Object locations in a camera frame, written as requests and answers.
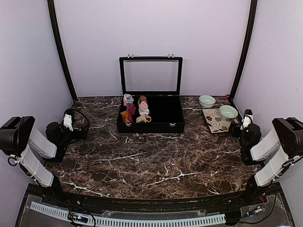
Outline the pink patterned sock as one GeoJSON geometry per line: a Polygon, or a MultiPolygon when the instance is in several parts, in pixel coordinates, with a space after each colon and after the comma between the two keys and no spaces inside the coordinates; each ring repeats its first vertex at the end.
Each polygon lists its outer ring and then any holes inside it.
{"type": "Polygon", "coordinates": [[[145,101],[141,101],[138,106],[138,111],[140,115],[149,115],[150,110],[148,104],[145,101]]]}

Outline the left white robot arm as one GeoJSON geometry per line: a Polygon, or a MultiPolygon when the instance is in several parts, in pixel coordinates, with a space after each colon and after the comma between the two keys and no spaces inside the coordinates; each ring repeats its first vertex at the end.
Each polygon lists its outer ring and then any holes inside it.
{"type": "Polygon", "coordinates": [[[0,128],[0,149],[8,156],[8,161],[14,161],[11,166],[19,165],[43,193],[48,194],[50,201],[63,206],[67,196],[60,180],[45,168],[41,160],[62,162],[69,145],[87,138],[89,125],[75,128],[72,117],[66,115],[62,123],[48,124],[43,135],[35,121],[33,116],[11,117],[0,128]]]}

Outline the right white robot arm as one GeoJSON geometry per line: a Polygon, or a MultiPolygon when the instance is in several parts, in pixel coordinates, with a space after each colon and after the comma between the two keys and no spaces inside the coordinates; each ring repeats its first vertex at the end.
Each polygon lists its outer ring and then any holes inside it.
{"type": "Polygon", "coordinates": [[[295,117],[275,118],[271,129],[261,137],[261,129],[252,120],[240,127],[241,160],[246,166],[266,164],[251,176],[241,196],[252,205],[290,166],[303,158],[303,123],[295,117]]]}

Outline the striped brown beige sock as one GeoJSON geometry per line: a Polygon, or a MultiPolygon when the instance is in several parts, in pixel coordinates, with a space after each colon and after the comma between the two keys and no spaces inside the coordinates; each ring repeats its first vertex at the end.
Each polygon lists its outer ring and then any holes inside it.
{"type": "Polygon", "coordinates": [[[152,118],[149,115],[143,114],[136,118],[136,123],[149,123],[152,118]]]}

